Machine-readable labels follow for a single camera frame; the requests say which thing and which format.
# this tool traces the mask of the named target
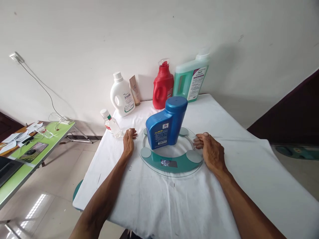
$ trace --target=dark doorway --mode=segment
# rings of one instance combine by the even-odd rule
[[[247,130],[271,144],[319,146],[319,70]]]
[[[24,126],[0,112],[0,142]]]

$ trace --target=scale display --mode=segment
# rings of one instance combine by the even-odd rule
[[[162,166],[165,166],[165,167],[174,167],[174,168],[177,168],[177,162],[174,161],[174,160],[161,159],[160,163],[161,163]]]

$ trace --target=green cleaning bottle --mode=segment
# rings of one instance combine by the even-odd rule
[[[209,49],[203,48],[195,60],[176,67],[173,96],[182,96],[188,102],[197,100],[209,64]]]

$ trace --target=wrinkled cloth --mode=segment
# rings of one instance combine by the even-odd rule
[[[157,112],[152,101],[145,101],[123,118],[113,116],[124,132],[134,127],[140,133]],[[246,131],[208,94],[188,104],[183,126],[194,133],[207,131],[224,146],[227,168],[239,186],[287,238],[319,237],[319,203],[281,165],[267,140]],[[86,207],[122,152],[123,138],[106,131],[75,208]],[[151,170],[137,150],[109,220],[142,238],[240,238],[222,188],[205,163],[187,177],[169,178]]]

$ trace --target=white bottle cap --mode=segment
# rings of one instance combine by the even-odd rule
[[[115,72],[113,76],[114,76],[114,82],[119,82],[123,80],[123,77],[119,71]]]
[[[102,109],[100,111],[100,114],[103,116],[103,117],[108,117],[110,115],[109,111],[107,109]]]
[[[203,60],[209,58],[209,47],[202,48],[196,56],[196,60]]]

